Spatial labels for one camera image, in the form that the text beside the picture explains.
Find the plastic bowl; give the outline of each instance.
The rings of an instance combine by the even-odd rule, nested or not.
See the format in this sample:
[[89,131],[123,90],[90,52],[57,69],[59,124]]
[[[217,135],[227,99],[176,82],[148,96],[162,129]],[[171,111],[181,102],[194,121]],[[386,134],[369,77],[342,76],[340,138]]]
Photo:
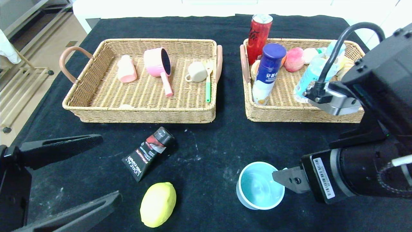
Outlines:
[[280,204],[285,186],[273,180],[277,169],[269,163],[253,162],[240,172],[236,193],[240,202],[253,210],[268,210]]

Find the coca-cola can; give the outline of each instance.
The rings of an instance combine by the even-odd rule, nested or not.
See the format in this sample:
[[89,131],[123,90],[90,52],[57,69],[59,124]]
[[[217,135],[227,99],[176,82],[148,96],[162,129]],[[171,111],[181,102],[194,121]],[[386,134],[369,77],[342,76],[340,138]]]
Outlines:
[[253,15],[250,24],[248,46],[246,47],[249,65],[252,65],[258,56],[262,55],[262,49],[269,36],[272,22],[273,18],[268,14]]

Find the table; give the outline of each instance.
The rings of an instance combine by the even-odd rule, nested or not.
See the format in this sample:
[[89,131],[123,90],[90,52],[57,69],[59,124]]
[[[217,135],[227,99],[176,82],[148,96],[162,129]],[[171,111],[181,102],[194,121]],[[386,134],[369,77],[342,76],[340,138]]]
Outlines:
[[[298,165],[302,155],[328,148],[353,124],[254,123],[246,119],[239,45],[249,32],[250,15],[101,20],[81,47],[93,52],[107,38],[213,39],[223,46],[217,116],[210,124],[163,124],[176,138],[175,150],[158,157],[136,183],[121,159],[159,124],[82,123],[62,108],[71,82],[60,73],[14,141],[101,134],[104,143],[68,160],[32,171],[29,223],[119,190],[120,207],[92,231],[149,231],[140,221],[140,202],[149,186],[171,182],[177,203],[158,231],[410,231],[410,201],[357,196],[334,205],[317,203],[310,192],[286,190],[268,211],[245,208],[237,199],[239,172],[265,161],[278,169]],[[274,15],[273,38],[336,39],[348,26],[326,16]],[[357,36],[350,40],[364,44]],[[75,53],[66,66],[74,76],[87,58]]]

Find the white sticker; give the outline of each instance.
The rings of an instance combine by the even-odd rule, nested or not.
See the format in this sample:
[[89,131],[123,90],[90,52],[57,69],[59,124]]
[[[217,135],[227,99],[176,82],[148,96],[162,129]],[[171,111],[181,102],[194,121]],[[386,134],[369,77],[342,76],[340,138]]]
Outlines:
[[323,190],[325,191],[326,198],[330,199],[335,197],[335,192],[333,191],[332,185],[330,185],[328,174],[326,173],[325,166],[321,158],[313,159],[316,171],[318,172],[319,179],[321,180]]

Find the lemon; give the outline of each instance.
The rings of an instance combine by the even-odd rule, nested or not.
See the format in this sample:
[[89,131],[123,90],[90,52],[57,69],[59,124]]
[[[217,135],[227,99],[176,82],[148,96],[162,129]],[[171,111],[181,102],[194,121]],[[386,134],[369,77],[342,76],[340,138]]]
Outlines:
[[140,206],[142,222],[158,227],[170,217],[176,204],[176,190],[169,182],[157,183],[147,190]]

